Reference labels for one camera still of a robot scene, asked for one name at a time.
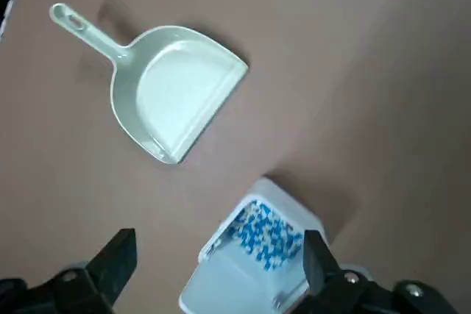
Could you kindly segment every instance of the brown floor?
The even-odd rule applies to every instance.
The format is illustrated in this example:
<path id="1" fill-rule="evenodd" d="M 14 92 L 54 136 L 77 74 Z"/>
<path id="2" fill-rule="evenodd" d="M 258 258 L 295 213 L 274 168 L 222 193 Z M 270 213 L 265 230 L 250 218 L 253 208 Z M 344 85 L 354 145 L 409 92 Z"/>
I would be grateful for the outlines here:
<path id="1" fill-rule="evenodd" d="M 182 165 L 120 130 L 111 65 L 50 21 L 57 1 L 124 42 L 185 24 L 246 58 Z M 0 43 L 0 276 L 38 283 L 133 226 L 117 312 L 178 313 L 201 245 L 268 173 L 339 260 L 469 312 L 470 30 L 471 0 L 17 0 Z"/>

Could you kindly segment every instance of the white dustpan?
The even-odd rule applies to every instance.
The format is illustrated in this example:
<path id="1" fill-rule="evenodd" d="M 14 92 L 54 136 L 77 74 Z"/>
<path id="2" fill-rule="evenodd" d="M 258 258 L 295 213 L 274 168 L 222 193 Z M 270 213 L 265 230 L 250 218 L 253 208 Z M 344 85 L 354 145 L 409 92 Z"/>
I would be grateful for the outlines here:
<path id="1" fill-rule="evenodd" d="M 185 27 L 155 27 L 121 46 L 65 4 L 49 14 L 111 60 L 116 119 L 165 163 L 181 161 L 248 69 L 234 53 Z"/>

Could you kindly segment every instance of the white bin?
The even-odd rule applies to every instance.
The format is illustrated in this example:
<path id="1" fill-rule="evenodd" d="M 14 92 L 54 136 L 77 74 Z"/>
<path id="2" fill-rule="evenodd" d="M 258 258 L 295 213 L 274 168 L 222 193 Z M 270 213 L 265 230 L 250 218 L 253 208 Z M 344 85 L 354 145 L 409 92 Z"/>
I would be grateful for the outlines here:
<path id="1" fill-rule="evenodd" d="M 179 298 L 185 313 L 284 313 L 308 289 L 302 249 L 267 271 L 237 240 L 227 236 L 233 221 L 253 201 L 265 204 L 302 234 L 305 229 L 320 231 L 326 241 L 322 223 L 315 215 L 271 180 L 259 179 L 199 253 L 199 265 Z"/>

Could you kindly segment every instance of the screw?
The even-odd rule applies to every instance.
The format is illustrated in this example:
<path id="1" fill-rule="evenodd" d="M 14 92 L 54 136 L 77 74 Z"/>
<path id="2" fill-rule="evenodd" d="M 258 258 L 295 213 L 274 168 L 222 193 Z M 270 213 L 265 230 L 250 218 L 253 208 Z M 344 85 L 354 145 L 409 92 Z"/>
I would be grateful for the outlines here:
<path id="1" fill-rule="evenodd" d="M 406 286 L 406 290 L 409 292 L 411 296 L 414 296 L 414 297 L 420 297 L 422 296 L 422 294 L 424 294 L 424 291 L 422 290 L 422 288 L 420 288 L 419 286 L 413 283 L 408 284 Z"/>
<path id="2" fill-rule="evenodd" d="M 63 276 L 62 276 L 62 280 L 64 282 L 69 282 L 69 281 L 72 281 L 73 279 L 75 279 L 77 277 L 77 274 L 75 274 L 75 272 L 73 271 L 67 271 Z"/>
<path id="3" fill-rule="evenodd" d="M 360 278 L 354 272 L 346 272 L 344 276 L 348 283 L 356 283 L 360 281 Z"/>

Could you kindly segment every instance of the dustpan handle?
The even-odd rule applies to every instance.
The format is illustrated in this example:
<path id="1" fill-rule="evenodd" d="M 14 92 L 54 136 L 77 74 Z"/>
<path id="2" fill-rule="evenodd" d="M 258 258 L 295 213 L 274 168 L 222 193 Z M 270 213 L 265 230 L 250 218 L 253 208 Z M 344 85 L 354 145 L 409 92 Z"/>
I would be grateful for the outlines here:
<path id="1" fill-rule="evenodd" d="M 62 3 L 54 4 L 49 9 L 49 14 L 53 22 L 95 48 L 112 62 L 129 59 L 130 53 L 127 48 L 117 44 L 69 6 Z"/>

